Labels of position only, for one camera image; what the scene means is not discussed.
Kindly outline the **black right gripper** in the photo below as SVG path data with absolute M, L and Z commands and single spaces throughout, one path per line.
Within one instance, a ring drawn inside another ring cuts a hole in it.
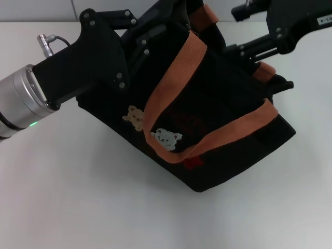
M 232 8 L 231 14 L 240 22 L 265 11 L 269 34 L 227 46 L 224 55 L 258 62 L 279 53 L 291 53 L 305 35 L 331 27 L 331 0 L 249 0 Z

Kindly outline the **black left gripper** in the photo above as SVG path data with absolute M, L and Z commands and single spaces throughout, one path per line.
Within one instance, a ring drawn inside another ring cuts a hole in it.
M 62 103 L 96 85 L 117 94 L 126 92 L 130 78 L 150 56 L 150 43 L 167 32 L 165 24 L 137 23 L 128 9 L 84 10 L 79 38 L 32 68 L 51 109 L 59 109 Z M 115 31 L 126 29 L 122 43 Z

